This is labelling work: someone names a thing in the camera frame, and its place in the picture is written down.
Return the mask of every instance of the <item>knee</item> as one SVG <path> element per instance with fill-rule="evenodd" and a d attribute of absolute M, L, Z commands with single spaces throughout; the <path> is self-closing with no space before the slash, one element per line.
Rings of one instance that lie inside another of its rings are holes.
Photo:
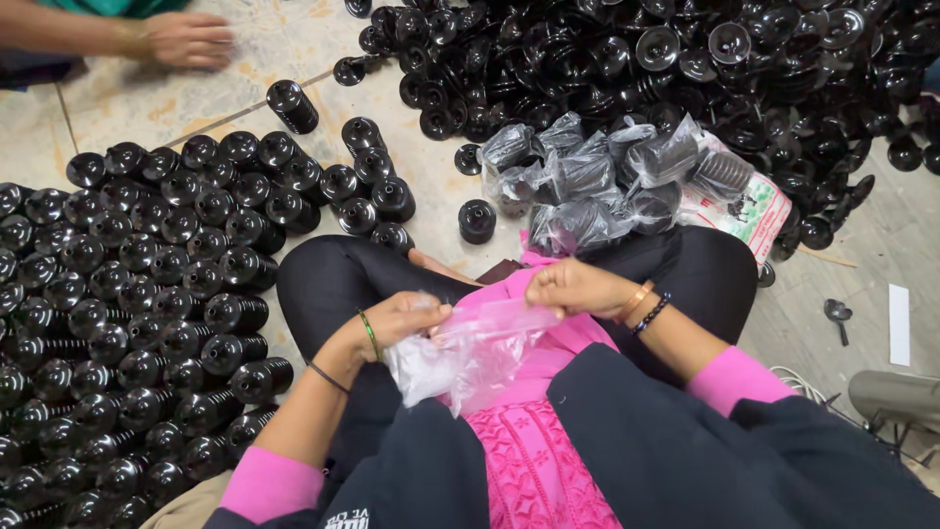
<path fill-rule="evenodd" d="M 724 270 L 757 289 L 758 265 L 751 248 L 741 239 L 714 228 L 687 226 L 682 230 L 682 249 L 713 270 Z"/>
<path fill-rule="evenodd" d="M 317 277 L 323 270 L 337 266 L 345 258 L 349 240 L 358 240 L 349 235 L 320 235 L 304 241 L 288 252 L 281 260 L 277 271 L 277 294 L 290 295 L 290 285 L 299 279 Z"/>

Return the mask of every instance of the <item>white paper strip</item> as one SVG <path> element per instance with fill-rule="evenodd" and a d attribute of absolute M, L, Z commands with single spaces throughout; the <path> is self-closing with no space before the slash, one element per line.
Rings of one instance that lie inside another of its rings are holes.
<path fill-rule="evenodd" d="M 890 362 L 911 365 L 911 306 L 909 292 L 896 284 L 887 285 L 887 316 L 891 337 Z"/>

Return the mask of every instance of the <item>white cable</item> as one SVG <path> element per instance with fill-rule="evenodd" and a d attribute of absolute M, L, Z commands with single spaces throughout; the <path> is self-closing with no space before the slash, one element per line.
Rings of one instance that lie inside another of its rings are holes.
<path fill-rule="evenodd" d="M 790 386 L 791 388 L 799 392 L 801 395 L 815 402 L 816 404 L 822 404 L 823 402 L 825 402 L 826 398 L 822 392 L 810 386 L 808 382 L 803 380 L 803 377 L 800 377 L 799 373 L 793 371 L 789 367 L 783 367 L 782 365 L 775 365 L 774 367 L 770 368 L 770 370 L 772 373 L 777 370 L 788 373 L 790 375 L 789 377 L 780 377 L 781 382 L 783 382 L 784 384 L 787 384 L 788 386 Z"/>

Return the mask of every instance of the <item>clear plastic bag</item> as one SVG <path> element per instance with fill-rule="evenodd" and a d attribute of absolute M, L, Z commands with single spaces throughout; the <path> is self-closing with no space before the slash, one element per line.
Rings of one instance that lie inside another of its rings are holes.
<path fill-rule="evenodd" d="M 627 150 L 641 141 L 656 137 L 656 127 L 649 123 L 637 125 L 630 116 L 624 116 L 623 120 L 626 127 L 607 137 L 607 150 L 614 159 L 618 182 L 630 187 L 636 180 L 636 171 L 627 163 Z"/>
<path fill-rule="evenodd" d="M 477 151 L 477 161 L 498 176 L 532 151 L 535 129 L 522 124 L 505 126 Z"/>
<path fill-rule="evenodd" d="M 617 194 L 614 159 L 607 151 L 607 136 L 598 131 L 571 156 L 558 157 L 549 152 L 545 171 L 534 188 L 549 185 L 557 202 Z"/>
<path fill-rule="evenodd" d="M 410 408 L 442 396 L 456 418 L 482 409 L 503 392 L 556 314 L 506 299 L 458 307 L 433 338 L 412 335 L 388 347 L 383 361 Z"/>
<path fill-rule="evenodd" d="M 538 133 L 542 155 L 555 151 L 560 156 L 567 156 L 578 150 L 585 142 L 584 132 L 581 130 L 581 116 L 575 112 L 568 112 L 555 120 L 551 127 Z"/>
<path fill-rule="evenodd" d="M 688 114 L 672 134 L 663 134 L 627 149 L 627 163 L 643 188 L 683 183 L 698 157 L 700 131 Z"/>
<path fill-rule="evenodd" d="M 682 191 L 679 184 L 670 182 L 653 189 L 642 189 L 629 199 L 618 200 L 611 206 L 611 214 L 633 225 L 633 231 L 655 235 L 672 228 L 679 215 Z"/>
<path fill-rule="evenodd" d="M 733 202 L 743 195 L 754 166 L 733 152 L 702 151 L 692 177 L 685 184 L 709 199 L 718 202 Z"/>
<path fill-rule="evenodd" d="M 544 257 L 567 257 L 603 246 L 630 232 L 634 222 L 618 219 L 603 200 L 589 198 L 532 209 L 528 249 Z"/>
<path fill-rule="evenodd" d="M 496 204 L 499 212 L 510 218 L 518 218 L 529 212 L 536 189 L 532 183 L 542 175 L 541 161 L 536 159 L 528 167 L 517 166 L 496 174 L 483 168 L 483 193 Z"/>

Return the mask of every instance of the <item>beaded bracelet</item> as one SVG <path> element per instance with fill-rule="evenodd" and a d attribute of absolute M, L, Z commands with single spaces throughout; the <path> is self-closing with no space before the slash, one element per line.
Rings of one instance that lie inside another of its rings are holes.
<path fill-rule="evenodd" d="M 662 312 L 666 307 L 666 305 L 669 304 L 670 299 L 672 299 L 672 295 L 669 292 L 664 293 L 663 296 L 659 299 L 659 303 L 656 304 L 656 307 L 653 308 L 653 310 L 650 311 L 650 313 L 647 314 L 645 318 L 643 318 L 643 321 L 634 327 L 634 329 L 631 331 L 631 334 L 635 336 L 640 332 L 643 332 L 643 330 L 646 329 L 647 325 L 650 324 L 653 318 L 658 316 L 659 313 Z"/>
<path fill-rule="evenodd" d="M 368 333 L 368 339 L 372 342 L 372 349 L 375 351 L 375 358 L 378 361 L 382 361 L 382 351 L 379 350 L 379 343 L 375 340 L 375 333 L 372 332 L 372 326 L 368 324 L 368 319 L 366 318 L 366 313 L 359 311 L 359 317 L 362 318 L 363 325 L 366 326 L 366 332 Z"/>

